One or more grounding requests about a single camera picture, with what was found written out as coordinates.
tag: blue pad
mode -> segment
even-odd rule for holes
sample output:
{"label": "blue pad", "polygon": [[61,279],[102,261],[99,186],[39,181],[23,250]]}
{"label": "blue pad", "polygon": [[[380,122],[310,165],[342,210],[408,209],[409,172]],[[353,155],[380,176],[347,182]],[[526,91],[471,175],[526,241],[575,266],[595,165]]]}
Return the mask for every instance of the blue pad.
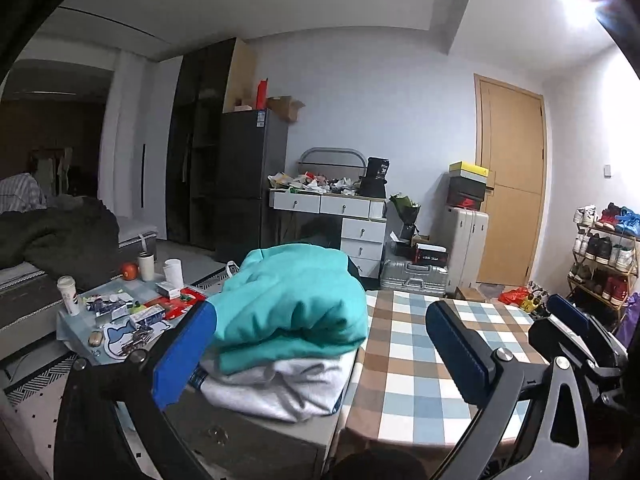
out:
{"label": "blue pad", "polygon": [[546,309],[580,337],[589,335],[589,319],[562,296],[549,297]]}
{"label": "blue pad", "polygon": [[429,305],[425,322],[427,333],[462,398],[483,408],[495,377],[490,346],[478,332],[465,327],[444,301]]}
{"label": "blue pad", "polygon": [[182,328],[158,361],[154,368],[152,395],[161,410],[178,401],[200,356],[213,338],[216,323],[216,309],[208,301],[203,301],[188,325]]}

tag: red plastic bag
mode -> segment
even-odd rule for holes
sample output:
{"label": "red plastic bag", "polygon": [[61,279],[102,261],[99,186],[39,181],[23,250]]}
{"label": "red plastic bag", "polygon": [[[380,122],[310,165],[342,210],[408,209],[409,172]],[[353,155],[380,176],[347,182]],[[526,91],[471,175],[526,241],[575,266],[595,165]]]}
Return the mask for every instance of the red plastic bag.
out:
{"label": "red plastic bag", "polygon": [[518,288],[514,288],[509,292],[503,292],[500,296],[498,296],[498,301],[506,305],[515,303],[517,306],[520,306],[522,302],[527,299],[528,295],[529,289],[526,286],[519,286]]}

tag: mattress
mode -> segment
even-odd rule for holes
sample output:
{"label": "mattress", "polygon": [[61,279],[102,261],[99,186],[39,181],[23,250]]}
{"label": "mattress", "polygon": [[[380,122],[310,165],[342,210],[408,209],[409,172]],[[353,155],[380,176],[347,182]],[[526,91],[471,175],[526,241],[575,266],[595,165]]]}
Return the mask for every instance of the mattress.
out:
{"label": "mattress", "polygon": [[[135,219],[118,217],[119,260],[135,261],[142,251],[156,253],[158,229]],[[0,359],[56,329],[62,304],[56,282],[23,262],[0,270]]]}

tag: shoe rack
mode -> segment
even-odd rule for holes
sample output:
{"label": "shoe rack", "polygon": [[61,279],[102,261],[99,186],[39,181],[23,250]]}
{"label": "shoe rack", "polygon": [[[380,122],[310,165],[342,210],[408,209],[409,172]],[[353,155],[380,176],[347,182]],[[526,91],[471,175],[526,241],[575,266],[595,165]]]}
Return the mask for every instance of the shoe rack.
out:
{"label": "shoe rack", "polygon": [[[593,264],[592,266],[588,266],[591,269],[591,278],[593,279],[593,273],[596,271],[596,269],[603,269],[607,272],[609,272],[610,274],[616,274],[618,276],[624,276],[626,277],[626,282],[627,282],[627,292],[626,292],[626,296],[623,298],[622,301],[622,305],[624,305],[626,298],[628,297],[628,295],[631,293],[631,291],[633,291],[633,287],[634,287],[634,283],[636,282],[636,279],[638,278],[638,253],[637,253],[637,247],[636,244],[640,241],[638,238],[636,238],[635,236],[631,235],[631,234],[622,234],[619,233],[617,231],[613,231],[609,228],[606,227],[599,227],[597,225],[585,225],[585,224],[576,224],[576,227],[578,230],[583,229],[584,230],[584,234],[585,236],[588,236],[591,234],[592,231],[598,232],[598,233],[604,233],[607,236],[609,236],[611,238],[612,243],[620,243],[620,241],[622,239],[626,239],[626,240],[632,240],[633,241],[633,251],[632,251],[632,265],[631,268],[629,269],[629,271],[624,272],[622,270],[617,269],[614,266],[610,266],[609,264],[602,264],[596,260],[590,260],[589,258],[586,257],[585,254],[580,254],[580,253],[576,253],[575,251],[572,250],[572,254],[574,256],[574,262],[577,264]],[[567,281],[569,283],[569,288],[571,288],[571,292],[574,291],[575,288],[580,288],[581,290],[583,290],[584,292],[586,292],[587,294],[589,294],[590,296],[593,296],[594,298],[596,298],[597,300],[601,301],[603,304],[607,305],[609,308],[612,308],[613,310],[615,310],[618,314],[618,323],[620,323],[620,321],[622,321],[623,318],[623,307],[622,305],[616,305],[611,303],[611,301],[606,300],[605,298],[603,298],[600,294],[596,294],[596,292],[594,292],[593,290],[589,290],[583,283],[579,283],[577,280],[574,280],[573,278],[571,278],[571,276],[567,276]]]}

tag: white desk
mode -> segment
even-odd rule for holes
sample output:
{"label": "white desk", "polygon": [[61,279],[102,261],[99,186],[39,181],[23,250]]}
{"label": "white desk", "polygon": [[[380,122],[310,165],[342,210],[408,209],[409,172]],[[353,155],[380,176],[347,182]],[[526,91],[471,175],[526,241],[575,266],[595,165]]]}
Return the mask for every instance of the white desk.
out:
{"label": "white desk", "polygon": [[378,277],[386,228],[384,198],[272,189],[269,205],[284,211],[341,216],[340,250],[351,257],[361,276]]}

